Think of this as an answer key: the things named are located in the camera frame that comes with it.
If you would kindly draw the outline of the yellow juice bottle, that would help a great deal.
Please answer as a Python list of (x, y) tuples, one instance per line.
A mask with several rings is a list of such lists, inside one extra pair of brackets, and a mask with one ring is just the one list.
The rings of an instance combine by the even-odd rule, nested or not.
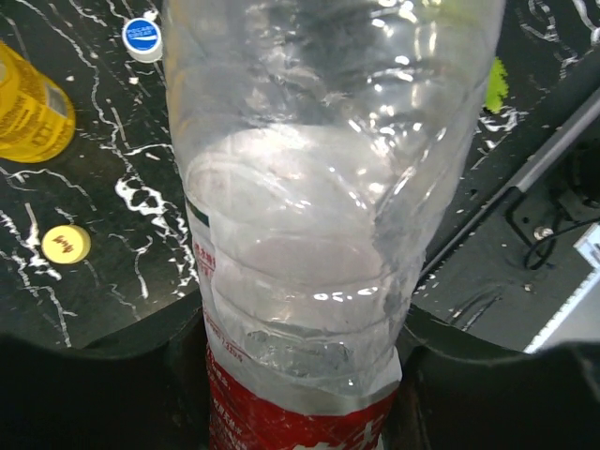
[(50, 160), (68, 147), (75, 130), (75, 110), (64, 90), (2, 43), (1, 157)]

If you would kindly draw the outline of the blue white bottle cap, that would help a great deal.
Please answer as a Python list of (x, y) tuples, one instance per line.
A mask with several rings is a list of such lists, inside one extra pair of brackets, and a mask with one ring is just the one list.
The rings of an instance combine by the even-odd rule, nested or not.
[(128, 54), (136, 61), (152, 64), (162, 57), (162, 35), (154, 21), (134, 18), (127, 21), (121, 37)]

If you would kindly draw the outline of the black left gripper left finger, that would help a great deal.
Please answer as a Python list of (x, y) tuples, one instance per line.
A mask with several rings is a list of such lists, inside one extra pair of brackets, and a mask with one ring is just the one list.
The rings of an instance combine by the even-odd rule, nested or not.
[(2, 334), (2, 448), (207, 448), (205, 344), (198, 299), (82, 349)]

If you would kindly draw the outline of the yellow bottle cap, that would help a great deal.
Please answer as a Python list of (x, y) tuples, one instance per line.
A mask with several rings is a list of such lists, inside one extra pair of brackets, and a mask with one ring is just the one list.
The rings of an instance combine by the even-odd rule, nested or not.
[(89, 233), (76, 225), (60, 225), (48, 230), (41, 241), (42, 252), (53, 263), (74, 264), (82, 261), (91, 249)]

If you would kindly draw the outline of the red label clear bottle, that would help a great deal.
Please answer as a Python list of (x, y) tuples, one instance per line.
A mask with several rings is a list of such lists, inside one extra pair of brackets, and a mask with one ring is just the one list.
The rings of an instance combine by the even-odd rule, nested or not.
[(374, 449), (502, 1), (167, 1), (213, 449)]

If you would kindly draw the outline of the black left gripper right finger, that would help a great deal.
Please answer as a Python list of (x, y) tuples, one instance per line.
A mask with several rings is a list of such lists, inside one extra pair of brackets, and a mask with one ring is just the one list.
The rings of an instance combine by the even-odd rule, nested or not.
[(599, 346), (505, 349), (411, 307), (386, 449), (596, 449)]

